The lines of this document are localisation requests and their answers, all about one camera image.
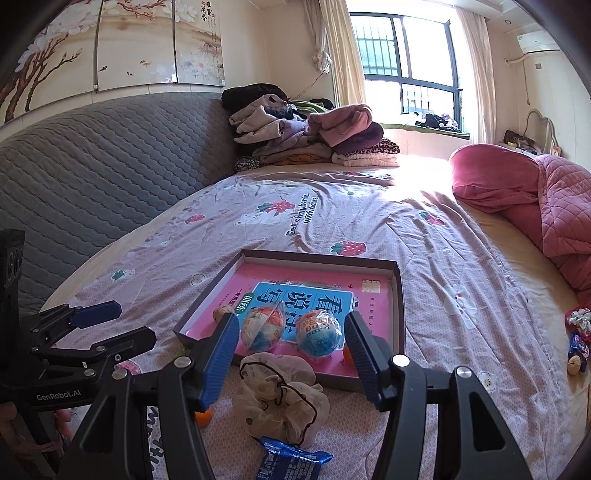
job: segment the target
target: metal bolt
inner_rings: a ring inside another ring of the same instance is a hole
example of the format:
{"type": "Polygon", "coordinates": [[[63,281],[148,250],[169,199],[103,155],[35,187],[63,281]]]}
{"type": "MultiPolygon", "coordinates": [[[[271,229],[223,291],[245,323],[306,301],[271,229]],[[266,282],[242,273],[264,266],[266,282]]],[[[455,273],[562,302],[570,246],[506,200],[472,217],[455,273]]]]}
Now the metal bolt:
{"type": "Polygon", "coordinates": [[[392,363],[397,367],[407,367],[410,364],[410,359],[406,355],[394,355],[392,363]]]}
{"type": "Polygon", "coordinates": [[[470,378],[472,376],[472,370],[470,370],[468,367],[457,367],[456,373],[458,377],[462,378],[470,378]]]}
{"type": "Polygon", "coordinates": [[[180,356],[174,360],[174,366],[177,368],[185,368],[191,365],[191,359],[188,356],[180,356]]]}
{"type": "Polygon", "coordinates": [[[125,368],[115,368],[111,376],[115,380],[123,380],[125,377],[127,377],[127,370],[125,368]]]}

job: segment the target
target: green object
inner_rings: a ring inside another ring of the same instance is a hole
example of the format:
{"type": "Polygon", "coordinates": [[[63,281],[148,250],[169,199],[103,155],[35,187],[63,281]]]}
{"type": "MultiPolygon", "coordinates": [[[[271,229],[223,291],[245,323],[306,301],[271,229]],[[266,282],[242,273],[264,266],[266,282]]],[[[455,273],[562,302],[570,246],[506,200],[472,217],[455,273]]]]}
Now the green object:
{"type": "Polygon", "coordinates": [[[252,301],[252,299],[255,297],[254,293],[245,293],[244,296],[242,297],[242,299],[238,302],[238,305],[236,305],[236,308],[234,309],[234,313],[236,315],[240,315],[241,313],[244,313],[246,311],[246,309],[248,308],[249,303],[252,301]]]}
{"type": "Polygon", "coordinates": [[[436,128],[420,127],[418,125],[405,125],[405,124],[380,124],[384,130],[407,130],[409,132],[422,132],[424,134],[439,134],[447,135],[448,137],[463,138],[464,140],[470,140],[470,134],[468,133],[455,133],[447,132],[445,130],[438,130],[436,128]]]}
{"type": "Polygon", "coordinates": [[[295,105],[299,112],[302,113],[326,113],[329,110],[324,108],[322,105],[318,105],[318,103],[306,102],[304,100],[294,100],[293,105],[295,105]]]}

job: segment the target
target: headboard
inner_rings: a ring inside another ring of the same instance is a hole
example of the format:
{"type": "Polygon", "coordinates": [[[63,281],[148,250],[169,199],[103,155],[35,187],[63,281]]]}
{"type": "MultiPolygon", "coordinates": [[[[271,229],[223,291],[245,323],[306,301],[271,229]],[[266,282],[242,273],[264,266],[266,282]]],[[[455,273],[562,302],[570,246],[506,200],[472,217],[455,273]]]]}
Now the headboard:
{"type": "Polygon", "coordinates": [[[0,143],[0,228],[26,231],[23,314],[103,247],[230,176],[234,142],[215,93],[87,105],[0,143]]]}

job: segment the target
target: curtain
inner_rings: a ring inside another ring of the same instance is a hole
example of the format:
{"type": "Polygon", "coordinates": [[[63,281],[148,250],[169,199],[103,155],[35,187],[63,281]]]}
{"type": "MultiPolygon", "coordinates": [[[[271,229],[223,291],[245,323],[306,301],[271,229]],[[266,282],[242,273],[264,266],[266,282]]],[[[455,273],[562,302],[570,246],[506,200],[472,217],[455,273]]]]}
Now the curtain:
{"type": "Polygon", "coordinates": [[[314,45],[316,46],[316,54],[312,57],[312,62],[314,62],[314,66],[320,73],[328,73],[332,60],[328,53],[329,39],[318,0],[304,0],[304,10],[306,10],[308,23],[314,36],[314,45]]]}
{"type": "Polygon", "coordinates": [[[365,103],[365,76],[345,0],[314,0],[326,26],[337,106],[365,103]]]}
{"type": "Polygon", "coordinates": [[[495,143],[496,97],[492,73],[491,42],[484,17],[460,7],[455,7],[463,30],[474,78],[476,115],[466,115],[471,143],[495,143]]]}

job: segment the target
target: pink sweater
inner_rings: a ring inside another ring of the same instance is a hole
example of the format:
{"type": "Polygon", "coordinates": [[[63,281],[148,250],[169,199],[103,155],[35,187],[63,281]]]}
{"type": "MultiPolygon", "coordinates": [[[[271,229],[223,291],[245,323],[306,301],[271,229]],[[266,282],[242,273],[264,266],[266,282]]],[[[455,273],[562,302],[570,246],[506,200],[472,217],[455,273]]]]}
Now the pink sweater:
{"type": "Polygon", "coordinates": [[[346,105],[327,113],[311,113],[308,122],[312,134],[320,134],[334,147],[370,126],[371,109],[363,103],[346,105]]]}

